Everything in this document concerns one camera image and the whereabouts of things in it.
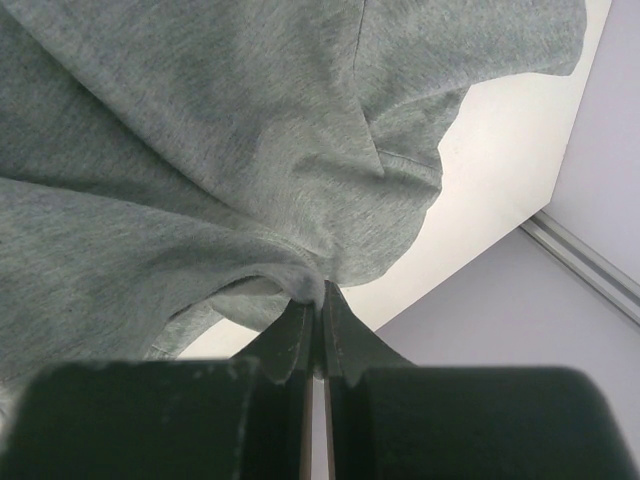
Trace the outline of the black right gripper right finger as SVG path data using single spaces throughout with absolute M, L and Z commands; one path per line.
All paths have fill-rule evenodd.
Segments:
M 334 284 L 320 317 L 334 479 L 627 479 L 595 384 L 565 367 L 423 367 Z

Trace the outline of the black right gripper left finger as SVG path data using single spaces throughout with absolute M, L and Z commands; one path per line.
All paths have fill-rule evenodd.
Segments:
M 5 479 L 306 479 L 312 306 L 220 360 L 49 367 L 1 442 Z

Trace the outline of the grey t-shirt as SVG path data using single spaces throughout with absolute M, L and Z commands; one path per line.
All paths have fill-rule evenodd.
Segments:
M 581 1 L 5 1 L 1 414 L 381 277 L 468 89 L 567 76 Z

